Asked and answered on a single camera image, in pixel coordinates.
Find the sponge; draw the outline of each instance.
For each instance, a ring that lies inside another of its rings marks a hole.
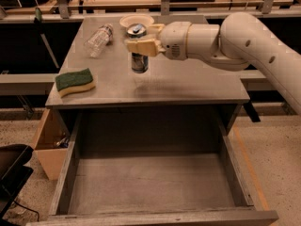
[[[55,83],[60,97],[70,93],[87,91],[95,87],[89,68],[79,72],[62,73],[55,78]]]

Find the green and yellow sponge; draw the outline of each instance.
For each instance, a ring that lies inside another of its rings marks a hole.
[[[89,68],[79,72],[62,73],[55,78],[55,83],[60,97],[71,93],[88,91],[95,87]]]

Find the open drawer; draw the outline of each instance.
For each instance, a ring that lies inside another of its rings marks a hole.
[[[254,207],[218,105],[173,105],[79,114],[48,220],[261,226],[277,213]]]

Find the bottle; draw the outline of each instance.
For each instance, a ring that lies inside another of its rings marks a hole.
[[[113,39],[113,26],[105,24],[95,31],[84,43],[85,50],[90,57],[99,57],[105,45]]]

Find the brown box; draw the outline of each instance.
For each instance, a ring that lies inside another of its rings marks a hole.
[[[64,137],[55,114],[45,109],[33,138],[32,147],[49,180],[57,180],[67,149],[57,148],[56,143]]]

